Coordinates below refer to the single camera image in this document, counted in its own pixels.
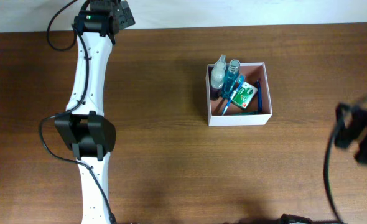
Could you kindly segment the blue disposable razor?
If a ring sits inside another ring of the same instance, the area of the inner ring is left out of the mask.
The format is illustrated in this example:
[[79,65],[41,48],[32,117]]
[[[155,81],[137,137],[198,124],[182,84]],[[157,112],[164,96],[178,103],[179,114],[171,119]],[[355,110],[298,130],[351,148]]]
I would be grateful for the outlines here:
[[261,79],[256,80],[256,86],[258,89],[258,114],[262,113],[262,91],[261,91]]

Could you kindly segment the clear bottle purple liquid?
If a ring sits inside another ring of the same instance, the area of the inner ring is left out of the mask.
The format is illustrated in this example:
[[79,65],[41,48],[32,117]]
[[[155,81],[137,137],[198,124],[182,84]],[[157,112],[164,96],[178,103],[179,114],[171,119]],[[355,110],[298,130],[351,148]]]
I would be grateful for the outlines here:
[[210,98],[217,100],[224,85],[226,70],[226,55],[221,55],[210,75]]

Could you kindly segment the green white soap bar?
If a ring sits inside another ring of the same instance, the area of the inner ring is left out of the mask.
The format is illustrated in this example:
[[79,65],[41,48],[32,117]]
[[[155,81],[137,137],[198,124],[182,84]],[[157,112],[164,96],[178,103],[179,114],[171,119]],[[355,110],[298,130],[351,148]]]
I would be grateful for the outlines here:
[[257,92],[258,89],[255,86],[243,82],[241,88],[234,94],[231,102],[241,109],[246,109]]

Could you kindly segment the blue white toothbrush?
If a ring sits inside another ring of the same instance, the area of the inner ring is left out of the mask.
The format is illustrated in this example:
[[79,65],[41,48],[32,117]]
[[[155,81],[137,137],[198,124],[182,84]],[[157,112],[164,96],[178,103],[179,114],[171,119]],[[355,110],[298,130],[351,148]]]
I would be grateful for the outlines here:
[[232,99],[234,98],[235,94],[237,94],[239,89],[242,87],[244,81],[245,81],[245,76],[243,74],[240,74],[237,81],[236,81],[238,83],[238,86],[232,91],[232,93],[231,93],[231,95],[228,99],[228,102],[226,103],[225,107],[223,108],[223,111],[221,113],[222,116],[224,116],[225,113],[227,112],[228,107],[231,104]]

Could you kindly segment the blue mouthwash bottle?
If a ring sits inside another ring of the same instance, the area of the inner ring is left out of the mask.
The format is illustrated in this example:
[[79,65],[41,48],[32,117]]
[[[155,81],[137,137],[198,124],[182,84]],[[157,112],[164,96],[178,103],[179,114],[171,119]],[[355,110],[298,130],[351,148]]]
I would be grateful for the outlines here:
[[239,76],[240,70],[240,61],[237,59],[231,60],[228,69],[226,71],[226,75],[224,78],[224,85],[221,91],[221,96],[225,99],[228,99],[233,91],[233,87],[236,83],[236,80]]

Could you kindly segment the green red toothpaste tube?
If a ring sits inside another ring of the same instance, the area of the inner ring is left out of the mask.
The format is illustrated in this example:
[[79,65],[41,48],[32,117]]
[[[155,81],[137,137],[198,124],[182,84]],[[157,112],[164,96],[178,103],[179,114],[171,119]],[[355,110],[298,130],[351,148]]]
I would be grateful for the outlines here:
[[259,114],[258,111],[250,111],[250,112],[245,112],[245,113],[234,114],[233,116],[252,116],[252,115],[258,115],[258,114]]

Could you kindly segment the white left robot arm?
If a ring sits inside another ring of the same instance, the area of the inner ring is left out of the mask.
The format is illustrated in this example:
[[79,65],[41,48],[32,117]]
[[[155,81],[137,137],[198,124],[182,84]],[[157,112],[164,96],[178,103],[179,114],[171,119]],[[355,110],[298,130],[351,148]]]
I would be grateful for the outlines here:
[[135,24],[127,1],[85,1],[72,29],[77,67],[66,111],[53,117],[69,160],[78,166],[83,196],[82,223],[115,223],[109,204],[108,164],[116,128],[105,118],[103,91],[106,66],[116,34]]

